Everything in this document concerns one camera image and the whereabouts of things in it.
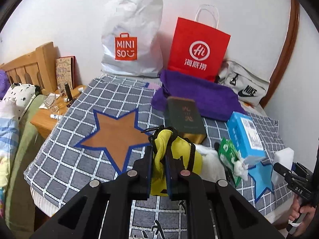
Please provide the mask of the right hand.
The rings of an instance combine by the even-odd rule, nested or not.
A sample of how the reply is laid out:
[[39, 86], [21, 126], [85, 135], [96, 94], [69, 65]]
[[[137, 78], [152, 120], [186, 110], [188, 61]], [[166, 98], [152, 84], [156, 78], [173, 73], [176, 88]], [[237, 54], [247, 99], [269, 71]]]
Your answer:
[[292, 205], [290, 207], [289, 220], [294, 221], [301, 214], [305, 214], [302, 224], [309, 225], [315, 215], [316, 208], [310, 205], [306, 205], [302, 207], [299, 203], [299, 200], [300, 200], [300, 197], [295, 194]]

